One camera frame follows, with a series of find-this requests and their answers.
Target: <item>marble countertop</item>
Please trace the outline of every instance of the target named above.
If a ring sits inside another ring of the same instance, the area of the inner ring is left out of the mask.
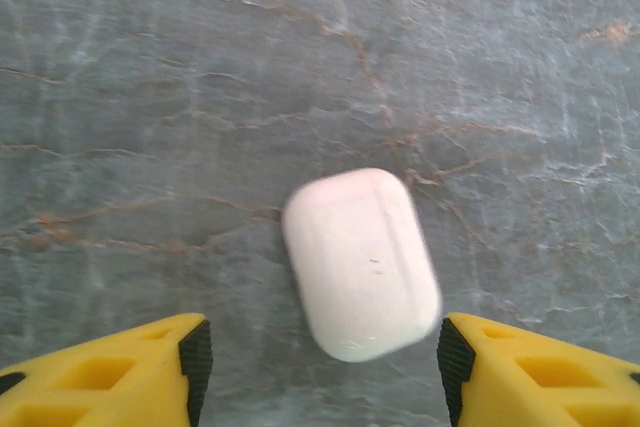
[[[445,426],[305,324],[299,185],[408,183],[446,311],[640,362],[640,0],[0,0],[0,363],[185,311],[202,426]]]

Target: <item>black rubber pad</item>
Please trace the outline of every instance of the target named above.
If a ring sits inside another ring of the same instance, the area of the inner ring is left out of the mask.
[[[438,340],[438,368],[453,427],[462,414],[462,384],[468,382],[476,353],[453,322],[445,318]]]
[[[4,394],[12,387],[15,387],[26,378],[27,376],[22,372],[11,372],[10,374],[3,375],[0,377],[0,395]]]
[[[186,375],[189,381],[187,400],[189,423],[191,427],[197,427],[213,366],[209,321],[205,320],[193,329],[180,341],[178,348],[182,374]]]

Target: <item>gray marble surface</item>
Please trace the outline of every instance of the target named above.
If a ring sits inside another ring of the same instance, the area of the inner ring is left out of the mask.
[[[445,426],[311,339],[291,191],[411,186],[445,310],[640,362],[640,0],[0,0],[0,362],[185,311],[203,426]]]

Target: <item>yellow plastic part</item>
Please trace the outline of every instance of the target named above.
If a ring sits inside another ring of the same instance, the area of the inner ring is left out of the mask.
[[[206,390],[211,347],[201,314],[169,317],[2,369],[0,427],[194,425],[188,412],[193,379],[183,375],[194,348],[197,368],[208,368],[199,377],[199,390],[203,378]],[[24,379],[7,389],[7,380],[19,376]],[[199,417],[201,401],[196,407]]]
[[[456,378],[471,369],[457,427],[640,427],[640,365],[469,314],[448,319],[438,362],[450,414]]]

